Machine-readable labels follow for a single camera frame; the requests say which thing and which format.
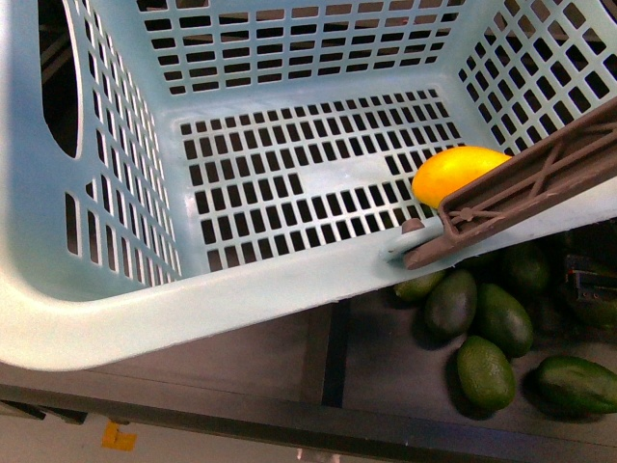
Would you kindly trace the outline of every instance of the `yellow tag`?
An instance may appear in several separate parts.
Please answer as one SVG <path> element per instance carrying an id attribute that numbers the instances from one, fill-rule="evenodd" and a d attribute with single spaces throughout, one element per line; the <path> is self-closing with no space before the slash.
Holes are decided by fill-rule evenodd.
<path id="1" fill-rule="evenodd" d="M 101 446 L 106 449 L 132 451 L 135 448 L 137 434 L 128 434 L 120 432 L 120 425 L 114 422 L 108 422 Z"/>

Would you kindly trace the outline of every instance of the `light blue plastic basket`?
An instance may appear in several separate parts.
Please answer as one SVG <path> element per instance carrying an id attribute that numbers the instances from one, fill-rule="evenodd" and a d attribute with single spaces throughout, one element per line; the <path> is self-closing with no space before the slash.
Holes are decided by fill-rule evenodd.
<path id="1" fill-rule="evenodd" d="M 516 153 L 617 95 L 599 0 L 65 7 L 74 157 L 42 115 L 37 2 L 0 0 L 5 362 L 111 362 L 617 215 L 611 181 L 416 272 L 380 257 L 433 215 L 428 157 Z"/>

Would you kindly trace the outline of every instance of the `brown plastic arm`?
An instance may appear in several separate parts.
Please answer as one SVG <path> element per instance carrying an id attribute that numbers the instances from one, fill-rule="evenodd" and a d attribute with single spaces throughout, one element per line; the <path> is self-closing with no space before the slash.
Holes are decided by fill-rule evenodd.
<path id="1" fill-rule="evenodd" d="M 615 176 L 617 97 L 444 198 L 443 235 L 408 252 L 405 265 L 423 267 Z"/>

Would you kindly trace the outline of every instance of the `basket bottom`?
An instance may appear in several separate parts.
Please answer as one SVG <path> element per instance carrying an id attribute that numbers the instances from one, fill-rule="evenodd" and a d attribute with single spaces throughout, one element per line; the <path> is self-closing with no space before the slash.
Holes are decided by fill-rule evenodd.
<path id="1" fill-rule="evenodd" d="M 410 184 L 464 140 L 438 88 L 182 123 L 209 271 L 400 226 L 433 211 Z"/>

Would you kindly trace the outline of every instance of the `grid pattern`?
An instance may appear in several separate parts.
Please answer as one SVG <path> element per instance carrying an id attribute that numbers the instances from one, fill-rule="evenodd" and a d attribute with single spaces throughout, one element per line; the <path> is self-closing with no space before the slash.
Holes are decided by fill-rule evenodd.
<path id="1" fill-rule="evenodd" d="M 432 215 L 410 192 L 427 158 L 462 144 L 434 89 L 324 102 L 180 127 L 211 271 Z M 382 178 L 313 185 L 376 160 Z"/>
<path id="2" fill-rule="evenodd" d="M 83 78 L 96 115 L 86 134 L 96 152 L 81 155 L 100 163 L 85 191 L 67 192 L 68 250 L 145 286 L 171 282 L 181 272 L 153 117 L 90 2 L 74 7 L 89 41 Z"/>
<path id="3" fill-rule="evenodd" d="M 617 95 L 612 45 L 574 1 L 506 0 L 459 77 L 502 149 L 517 152 Z"/>
<path id="4" fill-rule="evenodd" d="M 436 63 L 465 0 L 259 2 L 141 0 L 173 95 Z"/>

